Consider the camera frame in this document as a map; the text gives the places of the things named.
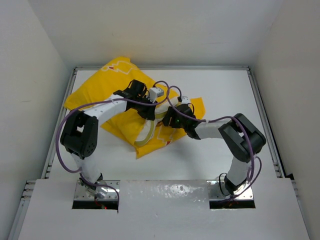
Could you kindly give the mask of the yellow printed pillowcase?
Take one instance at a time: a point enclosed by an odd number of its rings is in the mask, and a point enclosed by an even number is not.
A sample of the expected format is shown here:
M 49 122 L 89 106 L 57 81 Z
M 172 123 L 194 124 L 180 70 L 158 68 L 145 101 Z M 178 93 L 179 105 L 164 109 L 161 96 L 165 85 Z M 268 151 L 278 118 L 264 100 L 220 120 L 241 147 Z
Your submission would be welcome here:
M 132 145 L 141 158 L 184 137 L 184 127 L 206 112 L 201 98 L 183 98 L 177 88 L 154 81 L 126 57 L 103 66 L 64 106 L 70 117 L 60 143 L 80 159 L 95 151 L 99 128 Z

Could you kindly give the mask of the cream foam pillow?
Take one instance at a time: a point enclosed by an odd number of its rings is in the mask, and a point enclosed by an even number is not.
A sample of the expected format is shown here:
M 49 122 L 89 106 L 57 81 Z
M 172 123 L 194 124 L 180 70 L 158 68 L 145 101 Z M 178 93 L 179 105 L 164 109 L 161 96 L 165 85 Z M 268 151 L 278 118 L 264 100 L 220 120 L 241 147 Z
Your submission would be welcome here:
M 142 130 L 134 141 L 136 147 L 155 145 L 157 148 L 164 147 L 174 140 L 176 130 L 164 126 L 163 120 L 169 112 L 170 105 L 163 103 L 155 108 L 155 120 L 146 120 Z

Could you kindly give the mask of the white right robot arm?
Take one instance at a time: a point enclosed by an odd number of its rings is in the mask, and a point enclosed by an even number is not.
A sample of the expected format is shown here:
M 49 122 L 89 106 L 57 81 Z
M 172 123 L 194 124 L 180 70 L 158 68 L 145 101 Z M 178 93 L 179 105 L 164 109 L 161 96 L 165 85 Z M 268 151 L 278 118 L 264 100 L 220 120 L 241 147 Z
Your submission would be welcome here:
M 233 155 L 230 169 L 224 177 L 224 186 L 233 194 L 245 183 L 252 157 L 258 154 L 267 140 L 242 113 L 230 121 L 204 121 L 197 119 L 187 104 L 169 107 L 162 120 L 163 125 L 173 129 L 183 129 L 192 139 L 223 139 Z

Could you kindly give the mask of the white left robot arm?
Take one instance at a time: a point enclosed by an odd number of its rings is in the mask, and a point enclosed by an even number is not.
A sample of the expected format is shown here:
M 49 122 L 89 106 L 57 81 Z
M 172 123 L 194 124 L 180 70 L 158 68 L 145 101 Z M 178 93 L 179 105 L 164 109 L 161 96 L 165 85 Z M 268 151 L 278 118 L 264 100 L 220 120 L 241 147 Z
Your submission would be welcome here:
M 95 191 L 103 188 L 103 175 L 96 165 L 93 153 L 98 144 L 99 127 L 111 118 L 130 109 L 145 120 L 156 118 L 155 110 L 159 104 L 157 98 L 164 91 L 159 87 L 147 88 L 136 79 L 124 90 L 113 92 L 109 98 L 93 103 L 86 103 L 71 110 L 62 120 L 55 143 L 62 145 L 74 159 L 81 183 Z

